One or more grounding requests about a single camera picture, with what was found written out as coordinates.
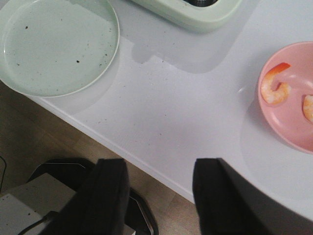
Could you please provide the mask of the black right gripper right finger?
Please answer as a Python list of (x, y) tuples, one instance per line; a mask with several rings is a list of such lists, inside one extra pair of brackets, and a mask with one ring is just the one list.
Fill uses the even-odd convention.
[(311, 235), (313, 222), (276, 202), (222, 158), (196, 159), (193, 195), (203, 235)]

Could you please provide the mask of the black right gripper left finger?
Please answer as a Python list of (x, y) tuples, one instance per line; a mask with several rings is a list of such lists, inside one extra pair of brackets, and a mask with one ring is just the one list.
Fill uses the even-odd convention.
[(100, 159), (74, 197), (46, 227), (48, 235), (121, 235), (129, 201), (122, 159)]

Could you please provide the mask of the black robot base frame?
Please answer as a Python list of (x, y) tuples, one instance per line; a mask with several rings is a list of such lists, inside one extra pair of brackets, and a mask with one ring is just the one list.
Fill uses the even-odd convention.
[[(82, 185), (95, 164), (84, 158), (58, 158), (38, 165), (29, 181), (47, 173), (74, 191)], [(128, 207), (125, 216), (127, 226), (135, 230), (136, 235), (157, 235), (157, 222), (146, 201), (133, 189), (130, 189)]]

